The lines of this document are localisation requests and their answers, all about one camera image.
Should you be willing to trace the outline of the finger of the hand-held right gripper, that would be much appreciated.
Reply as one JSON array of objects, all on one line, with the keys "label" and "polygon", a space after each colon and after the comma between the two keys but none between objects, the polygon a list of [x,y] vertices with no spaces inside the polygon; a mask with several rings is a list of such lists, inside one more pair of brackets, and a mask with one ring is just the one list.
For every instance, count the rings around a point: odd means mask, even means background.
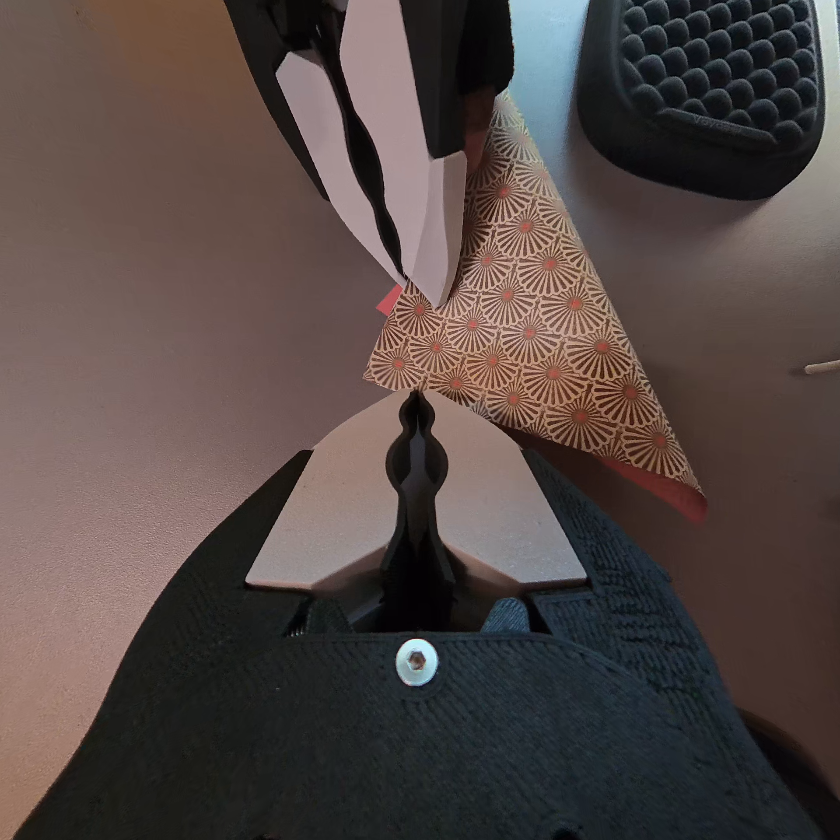
[{"label": "finger of the hand-held right gripper", "polygon": [[406,280],[383,246],[373,208],[351,165],[339,101],[320,58],[313,50],[288,53],[277,81],[332,207],[391,278],[404,286]]},{"label": "finger of the hand-held right gripper", "polygon": [[395,224],[402,271],[429,303],[443,306],[458,269],[467,157],[427,149],[401,5],[349,1],[340,62],[355,111],[373,141]]}]

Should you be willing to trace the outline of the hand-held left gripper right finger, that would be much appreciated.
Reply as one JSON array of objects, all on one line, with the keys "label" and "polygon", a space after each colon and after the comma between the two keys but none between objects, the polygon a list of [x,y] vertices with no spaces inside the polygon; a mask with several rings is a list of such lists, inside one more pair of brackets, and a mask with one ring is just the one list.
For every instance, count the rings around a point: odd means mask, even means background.
[{"label": "hand-held left gripper right finger", "polygon": [[587,574],[522,449],[497,426],[433,391],[432,435],[447,458],[437,532],[471,589],[552,589]]}]

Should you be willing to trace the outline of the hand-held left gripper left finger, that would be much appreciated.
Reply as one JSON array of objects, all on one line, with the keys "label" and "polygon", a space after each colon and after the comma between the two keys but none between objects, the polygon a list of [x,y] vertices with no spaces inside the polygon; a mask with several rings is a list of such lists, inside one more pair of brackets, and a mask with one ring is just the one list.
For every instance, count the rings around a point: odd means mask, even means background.
[{"label": "hand-held left gripper left finger", "polygon": [[245,582],[283,591],[365,591],[397,520],[386,455],[403,432],[394,392],[320,440],[258,551]]}]

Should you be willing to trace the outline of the brown fan pattern origami paper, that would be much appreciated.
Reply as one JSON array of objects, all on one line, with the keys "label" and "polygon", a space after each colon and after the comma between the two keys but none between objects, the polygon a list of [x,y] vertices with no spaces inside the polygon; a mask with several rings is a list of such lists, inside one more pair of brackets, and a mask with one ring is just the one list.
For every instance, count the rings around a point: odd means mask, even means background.
[{"label": "brown fan pattern origami paper", "polygon": [[391,294],[364,379],[593,455],[692,522],[707,499],[509,92],[467,181],[455,283]]}]

